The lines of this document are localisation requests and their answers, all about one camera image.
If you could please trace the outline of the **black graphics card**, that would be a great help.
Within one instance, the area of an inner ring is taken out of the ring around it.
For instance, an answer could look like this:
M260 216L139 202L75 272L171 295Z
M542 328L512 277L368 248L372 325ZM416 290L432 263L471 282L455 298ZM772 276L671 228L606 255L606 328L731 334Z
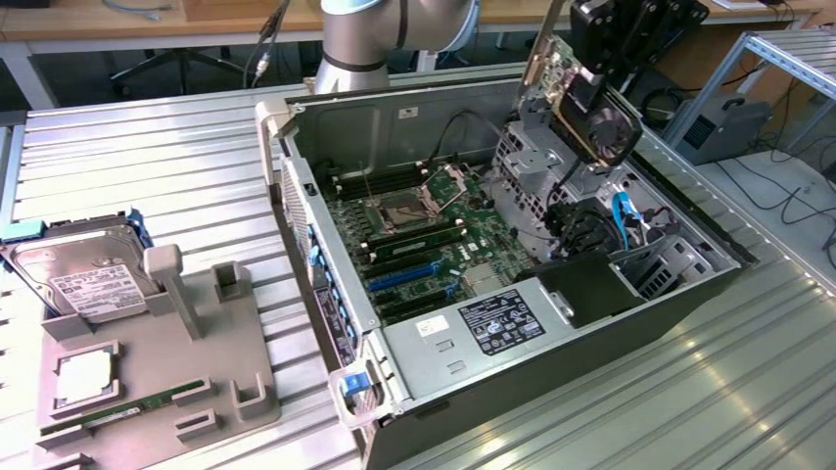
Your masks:
M570 9L551 0L515 99L520 115L550 112L550 125L588 164L619 165L642 136L640 117L615 91L623 79L619 39L628 23L615 2L611 78L591 74L575 58Z

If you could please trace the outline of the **metal socket cover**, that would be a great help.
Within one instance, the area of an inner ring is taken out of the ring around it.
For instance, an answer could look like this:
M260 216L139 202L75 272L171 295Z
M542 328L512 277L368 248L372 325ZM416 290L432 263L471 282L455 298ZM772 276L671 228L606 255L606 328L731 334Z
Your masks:
M442 213L467 193L466 174L452 164L440 168L424 181L418 195L426 207Z

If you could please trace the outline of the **CPU socket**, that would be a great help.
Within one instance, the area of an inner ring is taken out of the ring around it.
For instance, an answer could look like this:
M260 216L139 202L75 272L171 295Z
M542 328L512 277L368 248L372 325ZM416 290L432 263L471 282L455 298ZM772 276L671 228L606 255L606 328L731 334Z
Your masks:
M371 209L380 219L386 233L395 233L430 220L427 208L420 197L414 193L402 193L382 198L375 202Z

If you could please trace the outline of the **RAM stick with white label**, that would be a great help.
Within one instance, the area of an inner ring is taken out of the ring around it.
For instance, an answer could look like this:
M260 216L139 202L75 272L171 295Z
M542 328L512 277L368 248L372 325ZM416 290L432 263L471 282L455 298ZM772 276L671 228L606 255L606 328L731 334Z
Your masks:
M388 245L382 245L375 248L372 252L376 260L398 259L426 250L447 246L458 242L460 238L462 233L458 231L419 236Z

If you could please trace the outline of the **black plastic air shroud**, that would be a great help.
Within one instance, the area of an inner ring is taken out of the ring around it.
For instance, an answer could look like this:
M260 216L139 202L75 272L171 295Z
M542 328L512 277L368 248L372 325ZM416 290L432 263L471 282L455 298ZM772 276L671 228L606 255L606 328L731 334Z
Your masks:
M647 303L616 273L604 253L587 252L538 264L524 269L515 281L530 278L538 278L547 291L566 300L572 310L568 322L575 328Z

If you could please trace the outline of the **blue expansion slot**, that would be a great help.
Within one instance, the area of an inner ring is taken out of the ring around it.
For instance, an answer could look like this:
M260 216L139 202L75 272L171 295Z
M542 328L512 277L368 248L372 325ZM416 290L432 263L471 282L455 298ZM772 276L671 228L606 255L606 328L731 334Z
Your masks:
M426 277L435 276L440 271L440 266L440 262L432 262L426 266L407 270L399 274L394 274L390 277L374 280L368 283L367 290L371 293L375 293L420 280Z

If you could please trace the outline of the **black expansion slot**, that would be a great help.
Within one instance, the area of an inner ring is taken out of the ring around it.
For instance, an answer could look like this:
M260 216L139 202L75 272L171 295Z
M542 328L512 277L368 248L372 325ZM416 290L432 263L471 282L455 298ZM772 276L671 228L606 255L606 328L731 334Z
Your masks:
M372 300L378 306L404 303L427 296L442 293L446 296L446 288L434 284L416 284L415 286L402 286L399 289L390 289L374 294Z
M451 299L436 300L410 310L402 310L400 312L394 312L391 315L386 316L386 320L388 323L398 323L422 314L435 311L436 309L444 306L448 306L450 304L451 304Z

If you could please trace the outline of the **black office chair base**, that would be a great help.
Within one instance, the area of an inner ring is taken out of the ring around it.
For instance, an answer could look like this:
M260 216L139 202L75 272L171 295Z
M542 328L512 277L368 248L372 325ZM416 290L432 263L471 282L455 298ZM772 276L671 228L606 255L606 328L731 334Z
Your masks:
M240 75L243 78L255 76L251 70L236 64L232 59L231 47L219 46L219 55L215 57L206 53L207 47L184 47L171 48L166 50L144 49L146 59L128 69L114 72L108 75L112 90L122 97L128 97L131 88L128 80L138 77L143 73L159 69L167 65L176 67L176 84L182 94L190 92L188 74L194 64L202 64L212 69Z

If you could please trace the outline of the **open grey PC case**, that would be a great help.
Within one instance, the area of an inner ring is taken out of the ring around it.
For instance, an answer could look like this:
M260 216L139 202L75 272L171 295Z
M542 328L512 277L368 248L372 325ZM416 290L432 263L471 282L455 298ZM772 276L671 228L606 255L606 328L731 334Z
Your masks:
M654 169L644 132L624 161L642 231L636 248L666 235L710 243L740 263L624 313L575 328L578 337L535 358L418 403L384 338L350 258L326 192L332 176L360 176L416 163L464 164L488 178L515 110L507 77L424 83L320 97L263 100L255 108L266 179L315 338L328 389L359 445L363 470L396 470L422 452L660 339L734 283L754 258L731 234Z

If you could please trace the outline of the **grey power supply unit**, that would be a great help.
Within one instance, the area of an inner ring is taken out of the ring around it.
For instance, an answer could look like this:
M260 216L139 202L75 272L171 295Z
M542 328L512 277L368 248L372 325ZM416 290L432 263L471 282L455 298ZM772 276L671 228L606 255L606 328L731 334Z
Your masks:
M527 279L384 329L408 397L446 397L578 337L574 308Z

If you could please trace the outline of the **long wooden desk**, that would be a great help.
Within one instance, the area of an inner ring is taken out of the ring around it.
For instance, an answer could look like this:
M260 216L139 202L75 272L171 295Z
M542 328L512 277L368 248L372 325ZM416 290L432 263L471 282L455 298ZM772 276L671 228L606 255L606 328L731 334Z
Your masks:
M254 44L264 18L187 19L182 0L148 20L108 9L100 0L55 0L48 9L0 9L0 63L6 65L32 109L58 106L36 55Z

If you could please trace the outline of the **hard disk with blue carrier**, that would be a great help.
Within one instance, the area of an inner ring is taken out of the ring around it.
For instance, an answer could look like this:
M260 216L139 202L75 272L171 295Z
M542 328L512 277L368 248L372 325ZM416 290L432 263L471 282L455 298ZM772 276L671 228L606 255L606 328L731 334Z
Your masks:
M152 246L135 208L0 227L2 264L42 300L50 319L78 314L98 324L147 312L147 298L162 292L144 267Z

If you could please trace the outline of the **grey parts rack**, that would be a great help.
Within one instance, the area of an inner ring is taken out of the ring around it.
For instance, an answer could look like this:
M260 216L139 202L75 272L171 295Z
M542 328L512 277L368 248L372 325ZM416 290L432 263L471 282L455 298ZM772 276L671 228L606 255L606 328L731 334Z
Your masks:
M272 364L248 270L235 261L184 275L175 245L152 247L144 267L162 292L148 311L43 340L35 470L140 470L254 431L282 416ZM112 389L55 407L59 360L112 353ZM142 399L196 379L211 384L174 403L95 429L76 426L43 437L68 418Z

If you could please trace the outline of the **green RAM stick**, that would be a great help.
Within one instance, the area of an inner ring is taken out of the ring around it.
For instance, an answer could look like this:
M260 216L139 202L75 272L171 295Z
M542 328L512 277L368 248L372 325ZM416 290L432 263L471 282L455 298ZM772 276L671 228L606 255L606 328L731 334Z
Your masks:
M62 431L67 431L76 426L82 426L87 429L95 429L103 425L114 423L122 419L131 418L143 414L147 411L160 409L174 403L174 397L186 392L194 392L203 386L211 384L210 379L196 379L187 382L184 385L179 385L171 389L167 389L159 393L155 393L142 399L131 400L123 404L118 404L100 411L95 411L80 417L68 418L55 424L51 424L39 430L43 437L56 434Z

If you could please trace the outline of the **silver CPU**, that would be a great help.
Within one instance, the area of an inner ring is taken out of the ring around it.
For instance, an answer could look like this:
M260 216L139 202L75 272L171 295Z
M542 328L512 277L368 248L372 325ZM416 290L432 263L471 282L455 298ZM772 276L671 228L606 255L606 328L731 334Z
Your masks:
M100 397L112 389L112 353L84 352L59 360L55 407Z

